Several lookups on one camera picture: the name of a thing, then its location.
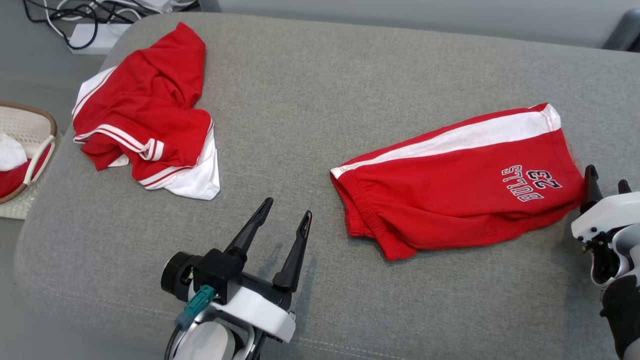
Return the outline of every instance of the red shorts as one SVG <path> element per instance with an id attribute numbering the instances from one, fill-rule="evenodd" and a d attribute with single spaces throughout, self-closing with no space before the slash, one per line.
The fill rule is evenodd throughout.
<path id="1" fill-rule="evenodd" d="M 220 190 L 211 116 L 202 94 L 206 46 L 179 23 L 149 48 L 80 87 L 74 141 L 97 170 L 132 164 L 148 190 L 211 200 Z"/>
<path id="2" fill-rule="evenodd" d="M 579 205 L 582 176 L 548 104 L 500 111 L 331 170 L 351 236 L 388 260 L 515 239 Z"/>

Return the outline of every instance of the laundry basket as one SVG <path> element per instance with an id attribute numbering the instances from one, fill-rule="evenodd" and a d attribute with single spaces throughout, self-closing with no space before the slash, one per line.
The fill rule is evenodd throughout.
<path id="1" fill-rule="evenodd" d="M 28 165 L 0 174 L 4 183 L 0 217 L 24 219 L 38 193 L 38 179 L 46 173 L 62 136 L 51 114 L 12 102 L 0 102 L 0 135 L 3 133 L 21 144 Z"/>

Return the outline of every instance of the gray sofa cushion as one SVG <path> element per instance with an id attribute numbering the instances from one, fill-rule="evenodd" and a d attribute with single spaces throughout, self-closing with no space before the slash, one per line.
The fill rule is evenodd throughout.
<path id="1" fill-rule="evenodd" d="M 268 341 L 265 359 L 615 358 L 567 219 L 388 263 L 374 241 L 346 235 L 328 171 L 474 115 L 548 101 L 607 195 L 622 177 L 638 189 L 637 54 L 200 13 L 137 22 L 103 68 L 178 21 L 208 46 L 198 106 L 216 123 L 221 192 L 200 201 L 146 191 L 126 167 L 96 172 L 67 136 L 15 256 L 35 309 L 160 352 L 183 306 L 160 289 L 166 261 L 224 246 L 273 196 L 246 271 L 270 279 L 305 210 L 314 222 L 292 305 L 298 330 L 291 344 Z"/>

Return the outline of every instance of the wire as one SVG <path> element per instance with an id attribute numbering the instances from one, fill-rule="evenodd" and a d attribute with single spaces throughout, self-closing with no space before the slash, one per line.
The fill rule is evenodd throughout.
<path id="1" fill-rule="evenodd" d="M 60 1 L 60 3 L 57 6 L 57 10 L 62 9 L 62 6 L 69 2 L 70 0 L 62 0 Z M 153 6 L 145 6 L 140 4 L 139 2 L 135 1 L 135 0 L 130 0 L 130 1 L 125 1 L 125 0 L 89 0 L 91 1 L 91 4 L 89 6 L 91 6 L 93 9 L 95 9 L 96 7 L 100 7 L 101 3 L 116 3 L 116 4 L 120 4 L 120 5 L 124 5 L 124 6 L 128 6 L 130 8 L 139 8 L 139 9 L 144 9 L 144 10 L 151 10 L 153 12 L 156 13 L 163 13 L 162 10 L 159 10 L 157 8 L 154 8 Z M 77 21 L 82 19 L 81 16 L 76 16 L 76 17 L 66 17 L 66 18 L 62 18 L 62 20 L 65 21 Z"/>
<path id="2" fill-rule="evenodd" d="M 169 342 L 166 344 L 166 350 L 164 351 L 164 360 L 171 360 L 173 358 L 173 356 L 171 355 L 171 350 L 173 350 L 173 344 L 175 343 L 175 339 L 181 329 L 182 325 L 178 324 L 175 326 L 175 329 L 171 334 L 171 338 L 169 338 Z"/>
<path id="3" fill-rule="evenodd" d="M 32 4 L 35 4 L 41 8 L 44 8 L 45 11 L 45 19 L 34 19 L 31 17 L 31 14 L 29 13 L 29 7 L 27 6 L 27 1 L 29 1 Z M 86 47 L 89 47 L 94 41 L 95 41 L 95 37 L 98 35 L 98 15 L 96 14 L 95 10 L 91 7 L 89 7 L 87 4 L 81 4 L 73 9 L 68 9 L 68 12 L 65 13 L 77 13 L 80 12 L 80 9 L 82 8 L 89 8 L 90 13 L 86 14 L 87 17 L 91 18 L 95 24 L 95 27 L 93 29 L 93 35 L 91 37 L 91 39 L 89 40 L 89 42 L 87 42 L 85 45 L 82 46 L 74 46 L 71 45 L 71 43 L 69 42 L 68 37 L 62 32 L 60 31 L 58 28 L 56 28 L 56 26 L 53 24 L 52 22 L 52 17 L 61 17 L 62 16 L 62 12 L 58 12 L 55 8 L 50 8 L 49 5 L 47 4 L 47 0 L 42 0 L 44 5 L 40 5 L 36 2 L 34 2 L 33 0 L 22 0 L 22 4 L 24 5 L 24 11 L 27 15 L 27 19 L 29 19 L 29 21 L 31 22 L 46 22 L 49 24 L 49 26 L 58 34 L 62 37 L 62 39 L 64 39 L 65 43 L 67 43 L 67 46 L 69 46 L 70 49 L 72 50 L 82 50 Z M 49 16 L 49 10 L 56 10 L 55 13 L 53 13 L 51 16 Z"/>
<path id="4" fill-rule="evenodd" d="M 63 8 L 63 5 L 70 0 L 61 0 L 56 7 L 51 7 L 47 3 L 47 0 L 42 0 L 42 3 L 38 3 L 34 0 L 22 0 L 24 6 L 24 13 L 27 19 L 35 24 L 46 23 L 56 32 L 71 50 L 85 49 L 95 41 L 98 35 L 98 25 L 107 24 L 108 29 L 112 34 L 120 36 L 120 31 L 115 31 L 112 24 L 133 24 L 135 20 L 140 20 L 143 17 L 152 15 L 153 13 L 164 13 L 162 10 L 154 8 L 153 6 L 143 5 L 138 0 L 87 0 L 86 3 L 80 4 L 74 8 Z M 35 19 L 31 16 L 29 6 L 27 3 L 44 9 L 45 17 L 43 19 Z M 198 1 L 190 1 L 187 3 L 181 3 L 180 0 L 172 1 L 174 6 L 180 7 L 180 12 L 186 12 L 198 8 L 200 4 Z M 106 13 L 99 16 L 98 11 Z M 134 20 L 124 17 L 122 14 L 131 13 L 135 16 Z M 54 21 L 77 21 L 81 19 L 91 20 L 94 24 L 93 35 L 91 39 L 82 46 L 74 46 L 69 42 L 69 37 L 58 29 L 54 25 Z"/>

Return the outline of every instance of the white fabric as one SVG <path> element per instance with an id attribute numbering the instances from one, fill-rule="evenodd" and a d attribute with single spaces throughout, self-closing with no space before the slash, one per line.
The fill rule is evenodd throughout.
<path id="1" fill-rule="evenodd" d="M 211 200 L 220 191 L 220 173 L 218 172 L 218 152 L 213 128 L 209 130 L 205 139 L 202 152 L 198 158 L 198 164 L 193 168 L 167 168 L 160 173 L 140 181 L 142 185 L 153 183 L 169 173 L 174 175 L 166 177 L 145 188 L 155 190 L 165 188 L 175 195 L 191 197 L 193 199 Z"/>
<path id="2" fill-rule="evenodd" d="M 100 74 L 97 74 L 96 76 L 82 83 L 82 85 L 80 86 L 80 91 L 78 92 L 78 97 L 76 99 L 76 107 L 71 112 L 71 116 L 73 119 L 76 118 L 76 115 L 80 112 L 80 109 L 82 109 L 91 95 L 98 91 L 98 89 L 107 82 L 107 79 L 109 79 L 115 69 L 116 67 L 106 69 Z"/>
<path id="3" fill-rule="evenodd" d="M 113 160 L 113 162 L 110 163 L 108 167 L 123 167 L 128 164 L 129 164 L 129 158 L 125 154 L 122 154 L 120 155 L 119 158 L 117 158 L 116 160 Z"/>
<path id="4" fill-rule="evenodd" d="M 429 140 L 388 151 L 371 160 L 331 169 L 337 179 L 349 170 L 386 161 L 419 158 L 473 149 L 496 143 L 516 142 L 560 129 L 560 115 L 551 105 L 540 112 L 517 113 L 458 127 Z"/>
<path id="5" fill-rule="evenodd" d="M 0 171 L 13 170 L 27 162 L 22 145 L 7 134 L 0 134 Z"/>

